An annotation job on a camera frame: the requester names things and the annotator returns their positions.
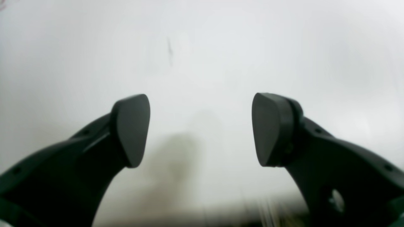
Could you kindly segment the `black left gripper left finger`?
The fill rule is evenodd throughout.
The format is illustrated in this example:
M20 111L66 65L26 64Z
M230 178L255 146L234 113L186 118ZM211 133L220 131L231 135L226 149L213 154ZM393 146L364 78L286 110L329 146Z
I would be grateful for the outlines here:
M13 227L90 227L114 177L142 162L150 102L138 94L71 138L1 174L1 221Z

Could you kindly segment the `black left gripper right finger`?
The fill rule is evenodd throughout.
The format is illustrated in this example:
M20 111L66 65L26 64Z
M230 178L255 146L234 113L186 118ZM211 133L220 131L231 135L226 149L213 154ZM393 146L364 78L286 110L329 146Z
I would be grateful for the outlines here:
M403 226L404 175L391 162L335 138L284 96L255 94L252 127L259 163L287 169L313 226Z

